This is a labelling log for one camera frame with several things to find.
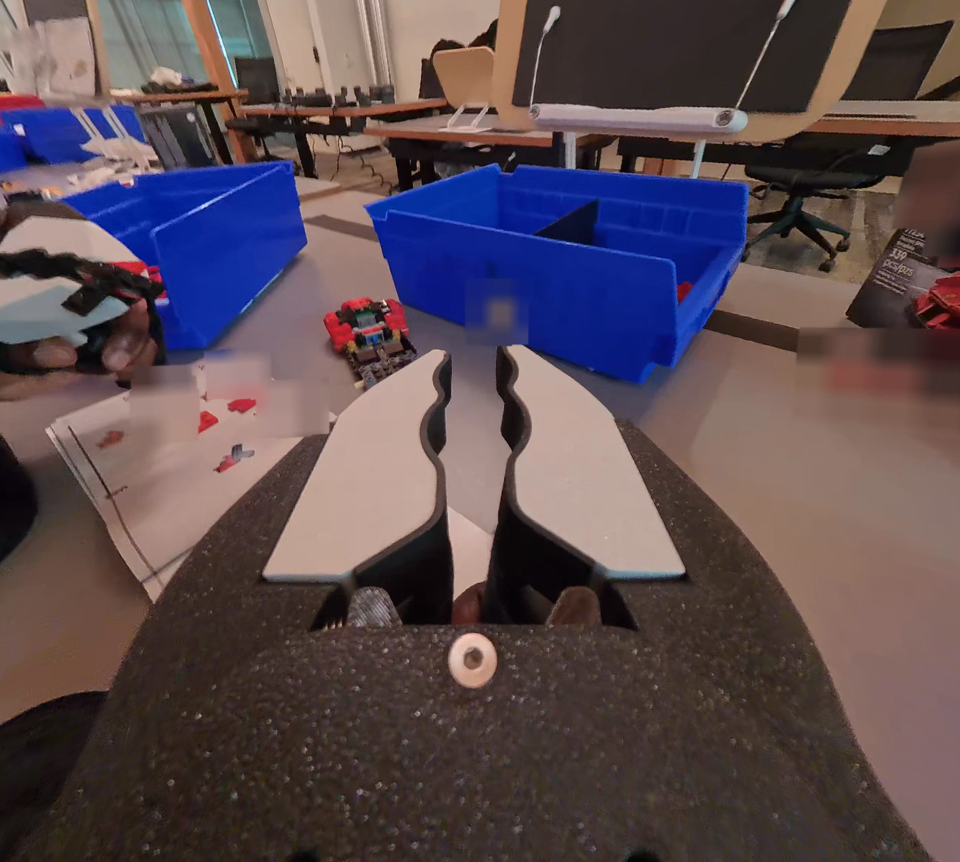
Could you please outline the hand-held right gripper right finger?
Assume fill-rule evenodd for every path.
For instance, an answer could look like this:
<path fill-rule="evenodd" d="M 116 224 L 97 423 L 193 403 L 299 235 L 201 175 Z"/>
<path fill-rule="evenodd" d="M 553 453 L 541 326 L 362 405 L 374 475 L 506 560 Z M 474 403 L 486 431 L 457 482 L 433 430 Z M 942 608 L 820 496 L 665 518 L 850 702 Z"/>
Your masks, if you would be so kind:
<path fill-rule="evenodd" d="M 536 541 L 610 581 L 680 579 L 686 567 L 614 415 L 530 349 L 496 354 L 510 448 L 508 510 Z"/>

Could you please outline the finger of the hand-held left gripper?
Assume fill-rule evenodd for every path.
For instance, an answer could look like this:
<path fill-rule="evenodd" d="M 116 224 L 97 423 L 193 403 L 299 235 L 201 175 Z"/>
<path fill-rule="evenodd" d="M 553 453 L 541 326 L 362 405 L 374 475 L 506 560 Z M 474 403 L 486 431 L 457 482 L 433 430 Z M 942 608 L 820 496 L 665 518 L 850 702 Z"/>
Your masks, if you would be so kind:
<path fill-rule="evenodd" d="M 82 347 L 97 327 L 120 318 L 129 307 L 101 290 L 66 278 L 2 279 L 1 342 L 19 345 L 61 338 Z"/>
<path fill-rule="evenodd" d="M 138 277 L 112 263 L 141 259 L 81 216 L 4 216 L 1 232 L 2 278 Z"/>

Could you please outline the blue plastic bin with divider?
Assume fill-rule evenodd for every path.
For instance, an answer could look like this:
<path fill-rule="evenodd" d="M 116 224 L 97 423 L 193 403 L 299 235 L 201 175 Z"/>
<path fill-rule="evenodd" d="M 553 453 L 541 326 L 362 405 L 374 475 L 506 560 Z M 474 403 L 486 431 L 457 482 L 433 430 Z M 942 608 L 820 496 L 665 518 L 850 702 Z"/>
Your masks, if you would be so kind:
<path fill-rule="evenodd" d="M 366 211 L 402 304 L 466 327 L 511 300 L 529 347 L 641 384 L 714 313 L 748 205 L 739 182 L 489 165 Z"/>

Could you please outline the partly built lego car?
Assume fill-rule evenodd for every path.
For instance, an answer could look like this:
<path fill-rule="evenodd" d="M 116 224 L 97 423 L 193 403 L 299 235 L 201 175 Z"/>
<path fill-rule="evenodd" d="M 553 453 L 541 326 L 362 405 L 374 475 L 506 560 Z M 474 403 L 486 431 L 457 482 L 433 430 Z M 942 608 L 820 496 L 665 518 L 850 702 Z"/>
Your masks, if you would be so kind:
<path fill-rule="evenodd" d="M 352 369 L 358 391 L 373 388 L 419 356 L 398 300 L 361 297 L 345 301 L 322 321 L 333 351 Z"/>

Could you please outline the lego instruction booklet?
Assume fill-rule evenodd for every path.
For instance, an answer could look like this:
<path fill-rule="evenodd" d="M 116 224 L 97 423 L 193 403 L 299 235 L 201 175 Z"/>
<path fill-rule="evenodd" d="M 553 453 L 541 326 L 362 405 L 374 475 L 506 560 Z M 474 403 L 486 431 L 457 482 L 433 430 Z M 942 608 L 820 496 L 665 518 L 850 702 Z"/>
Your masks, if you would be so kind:
<path fill-rule="evenodd" d="M 323 446 L 334 424 L 322 376 L 275 380 L 252 355 L 209 354 L 161 367 L 130 391 L 54 420 L 47 434 L 85 487 L 131 573 L 158 601 L 213 526 L 293 449 Z M 245 415 L 227 402 L 255 398 Z M 202 410 L 219 423 L 198 434 Z M 306 480 L 318 456 L 307 462 Z M 266 562 L 299 499 L 270 530 Z M 345 593 L 388 592 L 409 623 L 444 623 L 454 599 L 455 558 L 446 491 L 445 522 L 377 559 L 358 578 L 326 584 Z"/>

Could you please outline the lego set box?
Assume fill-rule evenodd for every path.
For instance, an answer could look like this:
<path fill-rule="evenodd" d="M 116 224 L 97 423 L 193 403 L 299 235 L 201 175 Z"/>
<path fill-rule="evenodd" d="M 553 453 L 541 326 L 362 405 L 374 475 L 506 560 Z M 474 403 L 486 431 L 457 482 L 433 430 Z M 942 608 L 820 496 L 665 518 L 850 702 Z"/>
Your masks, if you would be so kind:
<path fill-rule="evenodd" d="M 894 231 L 846 317 L 858 328 L 958 329 L 958 231 Z"/>

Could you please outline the person's left hand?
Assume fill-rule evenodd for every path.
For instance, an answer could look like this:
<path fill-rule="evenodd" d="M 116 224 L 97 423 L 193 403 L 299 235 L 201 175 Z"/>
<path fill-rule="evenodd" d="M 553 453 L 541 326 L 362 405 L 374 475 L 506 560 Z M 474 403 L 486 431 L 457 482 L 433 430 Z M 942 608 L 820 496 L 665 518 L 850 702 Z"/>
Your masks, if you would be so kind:
<path fill-rule="evenodd" d="M 155 364 L 158 346 L 151 336 L 146 300 L 132 305 L 110 324 L 102 347 L 103 372 L 114 381 L 132 380 L 135 369 Z M 64 337 L 50 337 L 13 346 L 2 346 L 6 363 L 35 374 L 1 374 L 1 401 L 23 401 L 46 396 L 81 379 L 76 372 L 77 350 Z"/>

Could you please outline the group of small blue bins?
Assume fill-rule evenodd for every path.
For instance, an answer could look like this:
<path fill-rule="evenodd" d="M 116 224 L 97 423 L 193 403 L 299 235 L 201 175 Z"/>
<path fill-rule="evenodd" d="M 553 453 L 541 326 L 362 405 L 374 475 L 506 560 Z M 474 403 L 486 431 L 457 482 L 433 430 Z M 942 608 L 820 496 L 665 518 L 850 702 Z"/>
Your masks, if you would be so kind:
<path fill-rule="evenodd" d="M 39 97 L 3 93 L 1 171 L 32 164 L 81 163 L 103 154 L 102 141 L 147 142 L 135 109 L 125 104 L 50 106 Z"/>

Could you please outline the black computer monitor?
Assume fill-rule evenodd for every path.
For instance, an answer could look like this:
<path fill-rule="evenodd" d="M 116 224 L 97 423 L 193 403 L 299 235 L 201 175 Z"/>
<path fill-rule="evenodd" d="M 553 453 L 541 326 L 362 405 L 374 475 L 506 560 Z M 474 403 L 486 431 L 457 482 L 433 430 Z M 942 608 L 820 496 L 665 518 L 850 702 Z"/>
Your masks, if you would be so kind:
<path fill-rule="evenodd" d="M 273 105 L 281 100 L 282 90 L 275 61 L 271 56 L 235 56 L 236 84 L 246 90 L 246 105 Z"/>

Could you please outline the dark wooden desk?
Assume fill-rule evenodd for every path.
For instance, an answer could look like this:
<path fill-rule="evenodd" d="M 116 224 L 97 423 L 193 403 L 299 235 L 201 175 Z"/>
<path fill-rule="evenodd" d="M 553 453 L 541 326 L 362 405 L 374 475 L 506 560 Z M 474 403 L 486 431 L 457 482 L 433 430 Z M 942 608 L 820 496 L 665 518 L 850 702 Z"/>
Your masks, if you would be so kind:
<path fill-rule="evenodd" d="M 264 149 L 267 149 L 268 136 L 293 136 L 295 161 L 301 175 L 310 180 L 318 180 L 320 177 L 312 145 L 312 139 L 315 136 L 323 140 L 333 138 L 337 144 L 337 151 L 340 151 L 343 138 L 372 136 L 374 129 L 409 122 L 419 117 L 450 115 L 452 112 L 453 108 L 443 98 L 417 99 L 410 102 L 378 102 L 370 105 L 353 103 L 331 106 L 306 106 L 294 103 L 250 105 L 244 107 L 241 116 L 235 119 L 234 129 L 260 139 Z"/>

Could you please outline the grey office desk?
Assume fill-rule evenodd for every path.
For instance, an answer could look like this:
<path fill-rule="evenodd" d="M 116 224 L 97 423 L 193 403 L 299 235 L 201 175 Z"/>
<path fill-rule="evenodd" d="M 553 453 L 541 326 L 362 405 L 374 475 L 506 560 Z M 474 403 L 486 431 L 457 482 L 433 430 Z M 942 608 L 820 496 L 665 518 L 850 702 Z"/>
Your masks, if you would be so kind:
<path fill-rule="evenodd" d="M 449 127 L 449 122 L 445 114 L 428 115 L 369 130 L 381 138 L 395 163 L 397 192 L 437 182 L 444 165 L 456 170 L 496 165 L 504 172 L 522 165 L 597 170 L 602 152 L 616 139 L 580 133 L 568 144 L 563 133 L 510 129 L 495 115 L 484 116 L 476 128 Z"/>

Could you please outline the white divider clamp bar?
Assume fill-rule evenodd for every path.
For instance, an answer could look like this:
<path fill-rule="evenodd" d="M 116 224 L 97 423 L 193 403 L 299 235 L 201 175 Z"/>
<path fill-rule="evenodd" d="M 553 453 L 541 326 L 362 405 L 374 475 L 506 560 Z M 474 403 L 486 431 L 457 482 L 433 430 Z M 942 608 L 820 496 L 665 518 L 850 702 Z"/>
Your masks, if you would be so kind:
<path fill-rule="evenodd" d="M 561 8 L 555 4 L 546 15 L 535 52 L 532 85 L 529 95 L 528 115 L 534 124 L 553 129 L 585 128 L 594 123 L 607 129 L 637 129 L 653 134 L 655 130 L 667 132 L 699 131 L 694 143 L 691 179 L 698 179 L 704 160 L 706 137 L 742 130 L 748 117 L 741 111 L 746 94 L 752 84 L 766 49 L 762 49 L 748 76 L 736 103 L 726 108 L 704 107 L 667 107 L 659 109 L 611 109 L 570 103 L 545 103 L 535 101 L 536 84 L 539 76 L 540 58 L 546 37 L 561 17 Z"/>

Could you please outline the black office chair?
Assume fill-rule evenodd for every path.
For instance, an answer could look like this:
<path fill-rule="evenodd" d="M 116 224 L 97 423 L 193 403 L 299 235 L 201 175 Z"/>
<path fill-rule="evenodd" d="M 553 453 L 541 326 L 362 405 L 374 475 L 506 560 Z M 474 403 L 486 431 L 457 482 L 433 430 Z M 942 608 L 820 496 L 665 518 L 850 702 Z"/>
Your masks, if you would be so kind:
<path fill-rule="evenodd" d="M 920 86 L 954 28 L 953 20 L 925 25 L 877 29 L 842 96 L 843 101 L 916 101 Z M 742 261 L 763 240 L 800 232 L 824 252 L 820 270 L 830 272 L 836 256 L 851 245 L 851 233 L 805 209 L 810 198 L 846 199 L 852 191 L 868 188 L 904 169 L 923 136 L 878 136 L 806 132 L 787 139 L 786 167 L 747 165 L 745 175 L 760 183 L 751 194 L 784 194 L 776 211 L 748 219 L 766 227 L 750 237 Z"/>

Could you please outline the wooden laptop stand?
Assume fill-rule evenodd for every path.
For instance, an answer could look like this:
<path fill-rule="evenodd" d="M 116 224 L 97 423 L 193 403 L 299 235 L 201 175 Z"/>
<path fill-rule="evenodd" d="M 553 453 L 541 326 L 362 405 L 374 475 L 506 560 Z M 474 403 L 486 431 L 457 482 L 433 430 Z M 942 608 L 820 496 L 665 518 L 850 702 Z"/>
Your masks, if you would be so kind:
<path fill-rule="evenodd" d="M 492 107 L 496 54 L 486 45 L 447 49 L 434 54 L 433 65 L 447 103 L 455 108 L 441 130 L 445 134 L 483 133 Z"/>

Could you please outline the black desk divider panel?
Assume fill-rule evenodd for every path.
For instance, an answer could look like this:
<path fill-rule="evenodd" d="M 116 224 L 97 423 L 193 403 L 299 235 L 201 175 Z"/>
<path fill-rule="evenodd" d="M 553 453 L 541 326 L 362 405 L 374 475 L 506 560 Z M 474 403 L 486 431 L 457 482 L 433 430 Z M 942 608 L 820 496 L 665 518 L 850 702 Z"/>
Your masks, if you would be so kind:
<path fill-rule="evenodd" d="M 740 108 L 736 133 L 579 131 L 773 141 L 841 100 L 888 0 L 500 0 L 491 100 L 533 129 L 532 104 L 594 110 Z"/>

